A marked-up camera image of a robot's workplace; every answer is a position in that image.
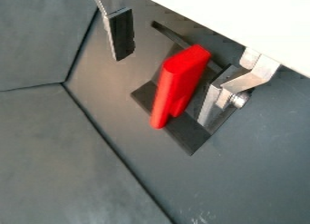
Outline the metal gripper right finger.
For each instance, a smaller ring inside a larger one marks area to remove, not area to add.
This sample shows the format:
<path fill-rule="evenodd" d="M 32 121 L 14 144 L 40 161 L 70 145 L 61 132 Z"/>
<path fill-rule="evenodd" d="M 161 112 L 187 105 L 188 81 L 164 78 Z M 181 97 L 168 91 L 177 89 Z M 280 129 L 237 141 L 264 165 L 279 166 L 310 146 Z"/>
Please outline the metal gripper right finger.
<path fill-rule="evenodd" d="M 251 98 L 251 89 L 267 83 L 279 63 L 247 48 L 239 59 L 239 66 L 229 65 L 216 76 L 200 107 L 197 123 L 209 134 L 219 129 L 236 109 Z"/>

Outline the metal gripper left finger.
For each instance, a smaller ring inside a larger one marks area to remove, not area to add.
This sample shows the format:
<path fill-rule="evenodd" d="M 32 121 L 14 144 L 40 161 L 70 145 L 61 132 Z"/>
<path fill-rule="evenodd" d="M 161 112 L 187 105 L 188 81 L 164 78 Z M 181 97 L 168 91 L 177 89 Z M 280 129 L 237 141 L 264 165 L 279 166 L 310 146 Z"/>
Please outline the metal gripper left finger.
<path fill-rule="evenodd" d="M 124 0 L 94 0 L 109 38 L 109 49 L 116 61 L 134 51 L 133 13 Z"/>

